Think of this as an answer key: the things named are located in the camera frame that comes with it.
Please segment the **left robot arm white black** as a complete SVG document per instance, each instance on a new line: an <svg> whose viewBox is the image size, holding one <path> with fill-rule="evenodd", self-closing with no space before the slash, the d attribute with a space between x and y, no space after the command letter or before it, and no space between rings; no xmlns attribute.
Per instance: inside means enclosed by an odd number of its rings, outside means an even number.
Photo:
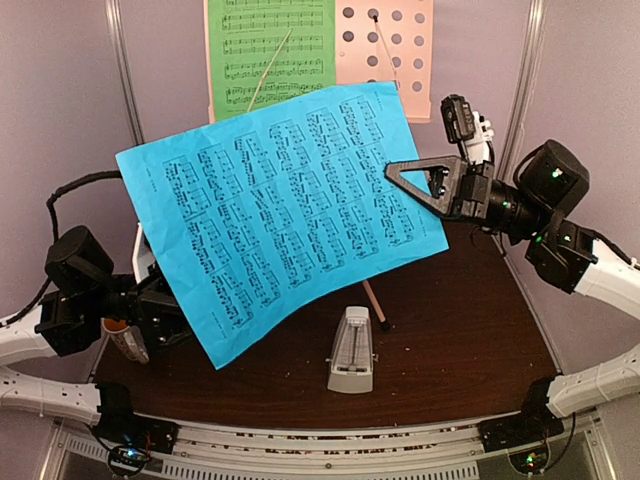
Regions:
<svg viewBox="0 0 640 480"><path fill-rule="evenodd" d="M129 391L118 384L64 383L14 370L16 363L83 352L109 335L133 362L189 339L193 331L144 236L138 230L133 271L116 274L106 251L85 226L74 227L47 252L53 291L1 321L1 404L6 408L105 425L123 444L144 433Z"/></svg>

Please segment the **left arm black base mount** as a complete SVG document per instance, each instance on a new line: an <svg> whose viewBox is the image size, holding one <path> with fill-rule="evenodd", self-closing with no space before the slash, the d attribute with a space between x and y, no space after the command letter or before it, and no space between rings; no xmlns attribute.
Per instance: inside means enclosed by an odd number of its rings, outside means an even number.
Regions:
<svg viewBox="0 0 640 480"><path fill-rule="evenodd" d="M177 440L177 423L138 415L127 387L106 382L95 385L99 392L98 423L90 431L100 439L141 450L171 454Z"/></svg>

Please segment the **pink folding music stand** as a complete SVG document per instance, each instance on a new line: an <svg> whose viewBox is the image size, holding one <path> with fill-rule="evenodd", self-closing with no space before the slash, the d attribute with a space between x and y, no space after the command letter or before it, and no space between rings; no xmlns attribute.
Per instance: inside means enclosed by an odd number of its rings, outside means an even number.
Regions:
<svg viewBox="0 0 640 480"><path fill-rule="evenodd" d="M407 118L430 115L429 16L420 1L333 1L336 84L390 82Z"/></svg>

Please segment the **blue sheet music paper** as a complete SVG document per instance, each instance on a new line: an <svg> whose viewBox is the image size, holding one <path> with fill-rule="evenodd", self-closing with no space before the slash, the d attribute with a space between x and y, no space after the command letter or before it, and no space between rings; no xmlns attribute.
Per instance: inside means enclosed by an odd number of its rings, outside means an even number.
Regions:
<svg viewBox="0 0 640 480"><path fill-rule="evenodd" d="M444 252L384 174L418 153L397 87L333 86L119 153L150 249L216 368L335 290Z"/></svg>

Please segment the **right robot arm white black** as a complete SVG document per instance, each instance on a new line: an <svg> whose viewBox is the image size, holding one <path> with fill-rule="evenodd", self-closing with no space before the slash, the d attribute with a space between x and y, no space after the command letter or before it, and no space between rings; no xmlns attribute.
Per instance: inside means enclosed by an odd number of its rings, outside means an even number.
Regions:
<svg viewBox="0 0 640 480"><path fill-rule="evenodd" d="M386 165L388 181L442 220L463 221L511 244L547 284L639 315L639 262L568 216L589 190L588 170L565 146L548 140L518 165L513 182L494 176L488 160L444 156Z"/></svg>

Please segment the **green sheet music paper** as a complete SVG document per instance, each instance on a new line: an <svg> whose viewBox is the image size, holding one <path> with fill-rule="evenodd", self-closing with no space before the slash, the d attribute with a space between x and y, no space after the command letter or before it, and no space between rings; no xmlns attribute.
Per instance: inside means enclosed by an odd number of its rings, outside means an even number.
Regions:
<svg viewBox="0 0 640 480"><path fill-rule="evenodd" d="M215 121L336 84L333 1L207 1Z"/></svg>

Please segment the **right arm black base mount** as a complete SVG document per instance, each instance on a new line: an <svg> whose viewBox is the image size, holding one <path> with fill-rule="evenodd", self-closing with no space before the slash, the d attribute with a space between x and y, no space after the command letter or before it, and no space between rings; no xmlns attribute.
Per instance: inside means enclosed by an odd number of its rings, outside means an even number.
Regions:
<svg viewBox="0 0 640 480"><path fill-rule="evenodd" d="M520 411L481 421L478 431L486 453L541 442L564 432L563 421L547 407L553 377L534 381L527 389Z"/></svg>

